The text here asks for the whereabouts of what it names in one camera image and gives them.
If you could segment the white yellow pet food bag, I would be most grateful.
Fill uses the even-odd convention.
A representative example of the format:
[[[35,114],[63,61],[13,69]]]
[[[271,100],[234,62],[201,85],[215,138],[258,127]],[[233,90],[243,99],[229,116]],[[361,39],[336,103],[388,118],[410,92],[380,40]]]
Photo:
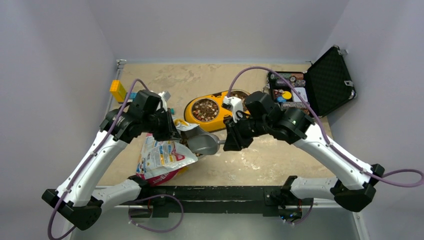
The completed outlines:
[[[180,118],[175,118],[174,123],[181,135],[180,140],[157,141],[151,133],[145,137],[135,174],[151,186],[168,182],[186,171],[189,165],[204,157],[193,153],[187,144],[187,134],[194,134],[197,130],[201,130],[200,125]]]

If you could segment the metal food scoop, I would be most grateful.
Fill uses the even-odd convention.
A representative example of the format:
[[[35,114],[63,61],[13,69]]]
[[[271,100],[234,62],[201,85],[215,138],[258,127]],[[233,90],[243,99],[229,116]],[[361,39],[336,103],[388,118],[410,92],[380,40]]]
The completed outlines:
[[[224,139],[219,139],[215,134],[204,131],[200,127],[186,131],[185,135],[188,148],[193,153],[201,155],[214,155],[219,151],[221,145],[225,144]]]

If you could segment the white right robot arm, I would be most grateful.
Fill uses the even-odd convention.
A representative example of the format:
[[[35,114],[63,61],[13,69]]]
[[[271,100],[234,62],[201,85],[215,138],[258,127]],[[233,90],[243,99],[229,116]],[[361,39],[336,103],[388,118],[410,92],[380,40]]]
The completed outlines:
[[[290,176],[274,199],[282,206],[297,204],[304,199],[333,200],[344,209],[360,212],[369,205],[375,194],[384,168],[365,163],[337,143],[332,142],[317,122],[298,108],[283,110],[272,98],[256,91],[244,100],[225,96],[222,106],[232,112],[225,122],[224,151],[241,151],[255,137],[271,135],[293,145],[318,160],[333,173],[328,178]]]

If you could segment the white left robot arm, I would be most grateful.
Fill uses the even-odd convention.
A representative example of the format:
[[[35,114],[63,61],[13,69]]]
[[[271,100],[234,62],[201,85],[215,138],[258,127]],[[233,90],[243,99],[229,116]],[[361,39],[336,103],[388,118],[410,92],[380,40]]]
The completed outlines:
[[[137,92],[126,111],[109,111],[84,158],[71,175],[56,189],[47,189],[42,199],[81,231],[89,229],[101,214],[120,204],[138,205],[149,199],[152,184],[132,175],[125,181],[96,190],[96,185],[115,158],[142,133],[161,141],[180,138],[167,107],[170,94],[148,90]]]

